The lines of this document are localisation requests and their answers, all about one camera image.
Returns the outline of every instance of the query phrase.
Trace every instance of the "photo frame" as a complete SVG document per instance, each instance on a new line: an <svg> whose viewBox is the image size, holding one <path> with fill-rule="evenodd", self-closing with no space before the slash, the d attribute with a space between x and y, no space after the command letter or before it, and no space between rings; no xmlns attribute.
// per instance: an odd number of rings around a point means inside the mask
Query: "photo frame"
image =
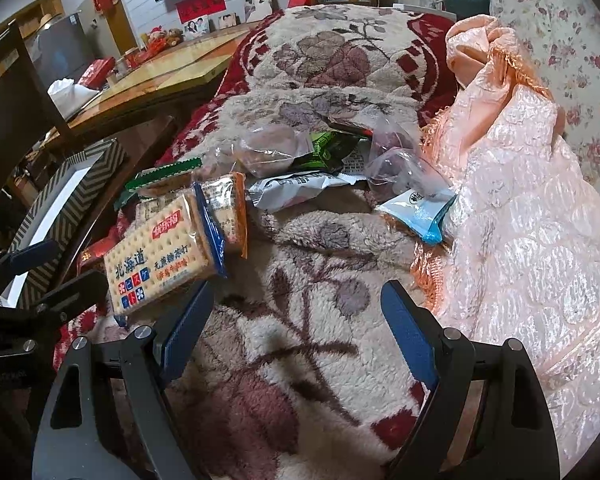
<svg viewBox="0 0 600 480"><path fill-rule="evenodd" d="M184 36L186 40L193 40L194 38L199 38L200 36L204 36L210 32L209 27L209 15L204 14L203 16L199 16L184 26Z"/></svg>
<svg viewBox="0 0 600 480"><path fill-rule="evenodd" d="M229 12L228 14L224 14L218 18L218 30L222 30L223 28L235 27L237 25L237 16L235 12Z"/></svg>
<svg viewBox="0 0 600 480"><path fill-rule="evenodd" d="M82 218L124 159L124 149L113 139L65 160L31 205L9 252L53 239L64 253ZM55 258L16 276L0 295L0 304L27 310L47 293L59 264L60 258Z"/></svg>
<svg viewBox="0 0 600 480"><path fill-rule="evenodd" d="M259 22L272 12L271 0L244 0L244 19L247 23Z"/></svg>

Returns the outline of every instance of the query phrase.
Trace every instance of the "pink satin quilt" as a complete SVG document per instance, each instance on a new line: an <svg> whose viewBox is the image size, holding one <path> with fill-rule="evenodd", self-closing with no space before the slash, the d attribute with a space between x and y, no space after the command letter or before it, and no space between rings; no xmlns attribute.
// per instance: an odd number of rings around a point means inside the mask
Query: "pink satin quilt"
<svg viewBox="0 0 600 480"><path fill-rule="evenodd" d="M600 432L600 196L513 30L477 16L446 39L465 89L424 150L458 198L443 221L447 250L420 248L413 272L443 326L524 343L565 475Z"/></svg>

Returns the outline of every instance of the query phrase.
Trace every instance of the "blue gripper pad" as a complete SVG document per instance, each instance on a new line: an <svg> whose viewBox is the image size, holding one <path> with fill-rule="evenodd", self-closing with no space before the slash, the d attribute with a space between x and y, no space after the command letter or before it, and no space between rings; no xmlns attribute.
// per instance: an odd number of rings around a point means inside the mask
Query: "blue gripper pad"
<svg viewBox="0 0 600 480"><path fill-rule="evenodd" d="M438 373L433 347L427 342L398 292L389 283L382 286L380 307L413 377L424 383L430 391L434 390L438 384Z"/></svg>
<svg viewBox="0 0 600 480"><path fill-rule="evenodd" d="M205 282L189 301L164 345L160 374L163 384L182 375L213 306L214 293L209 283Z"/></svg>

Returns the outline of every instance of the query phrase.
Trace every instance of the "red snack package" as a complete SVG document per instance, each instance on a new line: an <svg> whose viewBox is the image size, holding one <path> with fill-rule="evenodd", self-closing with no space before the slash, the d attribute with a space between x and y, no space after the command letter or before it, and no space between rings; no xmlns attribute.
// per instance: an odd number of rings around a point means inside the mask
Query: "red snack package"
<svg viewBox="0 0 600 480"><path fill-rule="evenodd" d="M94 242L80 253L76 262L77 274L80 274L84 267L93 267L103 261L104 255L111 250L120 241L118 231L115 226L109 230L109 235L102 240Z"/></svg>
<svg viewBox="0 0 600 480"><path fill-rule="evenodd" d="M107 81L107 74L111 72L115 65L116 60L112 57L97 59L84 71L78 85L86 86L91 90L100 90Z"/></svg>
<svg viewBox="0 0 600 480"><path fill-rule="evenodd" d="M148 51L151 53L152 57L156 54L160 54L165 48L167 48L167 40L166 38L158 38L157 40L153 40L149 42Z"/></svg>
<svg viewBox="0 0 600 480"><path fill-rule="evenodd" d="M129 229L131 222L127 219L122 209L118 211L118 217L116 218L116 232L118 234L118 240L124 238L126 230Z"/></svg>

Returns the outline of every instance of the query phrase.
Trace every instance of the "chair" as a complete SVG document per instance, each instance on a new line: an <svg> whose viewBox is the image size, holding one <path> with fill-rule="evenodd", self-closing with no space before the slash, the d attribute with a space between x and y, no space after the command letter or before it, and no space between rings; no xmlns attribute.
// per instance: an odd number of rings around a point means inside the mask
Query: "chair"
<svg viewBox="0 0 600 480"><path fill-rule="evenodd" d="M55 127L72 138L62 115L42 88L15 22L0 35L0 190L33 145Z"/></svg>

